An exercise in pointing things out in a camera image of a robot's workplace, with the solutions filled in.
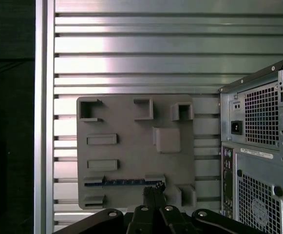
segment ventilation grille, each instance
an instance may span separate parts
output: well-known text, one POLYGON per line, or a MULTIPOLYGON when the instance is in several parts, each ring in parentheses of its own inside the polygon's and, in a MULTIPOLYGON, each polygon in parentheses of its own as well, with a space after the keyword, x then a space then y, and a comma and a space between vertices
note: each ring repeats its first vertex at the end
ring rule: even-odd
POLYGON ((265 233, 281 234, 280 202, 271 196, 271 188, 243 174, 239 180, 239 219, 265 233))
POLYGON ((278 91, 274 87, 246 95, 245 137, 248 142, 268 145, 278 143, 278 91))

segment screw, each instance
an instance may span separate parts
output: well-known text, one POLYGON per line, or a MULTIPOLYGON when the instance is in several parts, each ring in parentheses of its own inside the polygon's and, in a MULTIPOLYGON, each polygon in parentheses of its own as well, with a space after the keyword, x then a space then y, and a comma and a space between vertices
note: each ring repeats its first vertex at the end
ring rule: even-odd
POLYGON ((114 217, 114 216, 116 216, 116 213, 115 213, 115 212, 110 212, 110 213, 109 213, 109 216, 110 216, 110 217, 114 217))
POLYGON ((167 211, 172 211, 172 210, 173 210, 173 207, 172 207, 172 206, 167 206, 167 207, 165 207, 165 210, 167 210, 167 211))
POLYGON ((200 211, 200 212, 198 213, 198 215, 201 216, 201 217, 205 217, 205 216, 207 216, 207 213, 204 212, 204 211, 200 211))

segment barcode sticker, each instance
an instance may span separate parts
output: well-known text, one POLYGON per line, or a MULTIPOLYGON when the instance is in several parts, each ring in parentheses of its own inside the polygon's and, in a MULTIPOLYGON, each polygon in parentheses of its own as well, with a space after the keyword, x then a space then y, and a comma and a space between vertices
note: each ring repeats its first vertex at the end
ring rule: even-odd
POLYGON ((255 151, 255 150, 249 150, 249 149, 241 148, 241 152, 242 153, 246 153, 246 154, 250 154, 250 155, 259 156, 259 157, 273 159, 273 155, 272 154, 268 154, 268 153, 264 153, 264 152, 260 152, 260 151, 255 151))

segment computer case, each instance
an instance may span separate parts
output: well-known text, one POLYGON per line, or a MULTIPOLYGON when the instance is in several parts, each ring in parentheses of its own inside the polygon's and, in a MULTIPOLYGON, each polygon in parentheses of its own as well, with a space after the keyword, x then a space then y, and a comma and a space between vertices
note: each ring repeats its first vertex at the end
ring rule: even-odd
POLYGON ((222 214, 283 234, 283 60, 219 91, 222 214))

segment reflective metal surface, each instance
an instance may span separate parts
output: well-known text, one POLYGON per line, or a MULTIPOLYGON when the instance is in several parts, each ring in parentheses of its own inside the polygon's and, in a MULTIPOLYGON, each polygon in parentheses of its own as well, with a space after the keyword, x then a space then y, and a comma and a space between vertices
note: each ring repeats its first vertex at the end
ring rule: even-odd
POLYGON ((46 103, 46 233, 54 229, 54 28, 55 1, 48 0, 47 9, 47 103, 46 103))
POLYGON ((36 1, 35 113, 34 113, 34 233, 46 229, 46 47, 47 0, 36 1))
POLYGON ((268 4, 263 0, 248 0, 235 2, 231 0, 208 0, 201 4, 199 1, 179 0, 146 1, 139 0, 57 0, 56 12, 84 13, 219 13, 219 14, 283 14, 283 2, 271 0, 268 4))
POLYGON ((36 233, 51 233, 53 222, 58 230, 90 215, 77 206, 75 101, 95 94, 196 94, 197 209, 218 211, 220 106, 210 94, 283 59, 283 2, 56 0, 56 18, 54 3, 43 1, 44 15, 41 3, 37 0, 36 233), (42 19, 50 28, 47 77, 42 19), (47 205, 38 194, 47 196, 47 205), (40 218, 46 210, 47 231, 40 218))

